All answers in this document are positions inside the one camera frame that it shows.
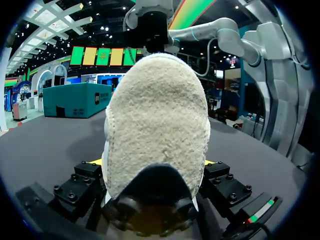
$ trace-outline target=beige fuzzy upper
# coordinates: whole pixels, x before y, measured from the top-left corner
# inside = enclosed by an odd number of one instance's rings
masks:
[[[207,102],[194,71],[179,58],[157,53],[123,77],[106,109],[102,172],[117,197],[146,166],[167,163],[198,192],[210,137]]]

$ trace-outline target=teal booth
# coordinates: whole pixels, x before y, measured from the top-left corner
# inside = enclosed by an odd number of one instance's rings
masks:
[[[43,113],[46,117],[90,118],[105,109],[112,96],[112,86],[75,83],[43,89]]]

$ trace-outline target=black table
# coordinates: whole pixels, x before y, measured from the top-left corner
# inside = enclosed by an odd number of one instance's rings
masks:
[[[52,192],[81,161],[101,158],[105,111],[88,119],[40,116],[0,137],[0,176],[13,195],[38,182]],[[206,159],[223,161],[252,196],[280,196],[283,203],[266,225],[274,231],[299,197],[305,174],[287,158],[249,135],[210,118],[211,136]],[[226,222],[219,223],[224,227]],[[264,237],[260,231],[254,239]]]

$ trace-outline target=white pillar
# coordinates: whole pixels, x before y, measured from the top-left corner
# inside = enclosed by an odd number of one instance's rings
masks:
[[[5,92],[6,71],[9,63],[11,50],[11,47],[5,47],[0,57],[0,132],[8,130],[5,117],[5,106],[3,104],[3,101]]]

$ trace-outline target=screw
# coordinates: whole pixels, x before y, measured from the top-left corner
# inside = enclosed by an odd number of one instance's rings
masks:
[[[215,179],[213,179],[213,184],[218,185],[218,184],[220,184],[220,183],[221,183],[220,177],[216,177]]]
[[[232,179],[234,179],[234,175],[231,173],[228,173],[225,178],[228,180],[232,180]]]
[[[83,181],[84,181],[86,184],[88,184],[88,183],[90,183],[90,178],[87,177],[87,176],[85,176],[85,177],[83,178]]]
[[[252,191],[252,186],[251,186],[251,185],[246,185],[246,186],[244,187],[244,191],[245,191],[246,193],[250,193],[250,192]]]
[[[60,187],[59,185],[55,185],[55,186],[53,187],[53,190],[54,190],[55,193],[58,193],[58,192],[61,191],[61,187]]]
[[[24,205],[25,205],[25,207],[26,207],[27,209],[31,208],[31,204],[30,204],[30,202],[28,202],[28,201],[26,201]]]
[[[72,178],[72,180],[74,180],[74,181],[75,181],[75,180],[77,180],[77,179],[78,179],[78,176],[77,176],[76,174],[74,174],[74,173],[73,173],[73,174],[71,174],[71,178]]]
[[[231,202],[235,202],[237,200],[237,194],[231,193],[229,199]]]
[[[70,193],[68,194],[68,198],[69,198],[70,200],[75,200],[75,199],[77,198],[77,195],[75,195],[74,193],[70,192]]]

